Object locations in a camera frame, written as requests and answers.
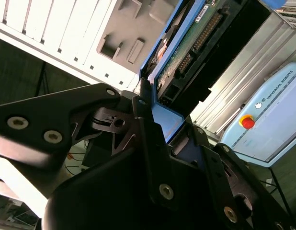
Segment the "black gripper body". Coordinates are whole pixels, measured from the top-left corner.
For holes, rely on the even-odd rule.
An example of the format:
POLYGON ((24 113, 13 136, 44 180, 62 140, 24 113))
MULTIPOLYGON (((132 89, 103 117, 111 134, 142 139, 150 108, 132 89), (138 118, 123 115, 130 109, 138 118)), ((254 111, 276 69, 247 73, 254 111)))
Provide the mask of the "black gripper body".
POLYGON ((151 201, 142 157, 124 151, 68 179, 50 196, 44 230, 234 230, 204 173, 171 158, 176 210, 151 201))

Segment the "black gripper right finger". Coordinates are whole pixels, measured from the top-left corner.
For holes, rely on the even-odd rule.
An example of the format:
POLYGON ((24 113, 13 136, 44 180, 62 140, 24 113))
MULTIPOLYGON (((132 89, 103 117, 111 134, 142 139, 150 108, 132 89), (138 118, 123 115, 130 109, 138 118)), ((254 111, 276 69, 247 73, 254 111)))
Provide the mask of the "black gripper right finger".
POLYGON ((225 144, 210 147, 205 132, 191 127, 188 153, 204 171, 220 230, 292 230, 294 222, 245 163, 225 144))

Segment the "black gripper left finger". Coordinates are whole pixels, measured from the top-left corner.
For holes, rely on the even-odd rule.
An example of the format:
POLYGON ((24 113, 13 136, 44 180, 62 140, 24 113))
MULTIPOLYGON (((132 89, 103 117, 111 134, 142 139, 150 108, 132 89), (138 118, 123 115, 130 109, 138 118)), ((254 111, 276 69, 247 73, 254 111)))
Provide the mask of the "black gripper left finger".
POLYGON ((124 151, 138 153, 151 201, 175 209, 171 160, 150 101, 148 89, 127 99, 99 83, 1 105, 0 156, 55 171, 72 145, 108 132, 114 138, 112 155, 100 165, 124 151))

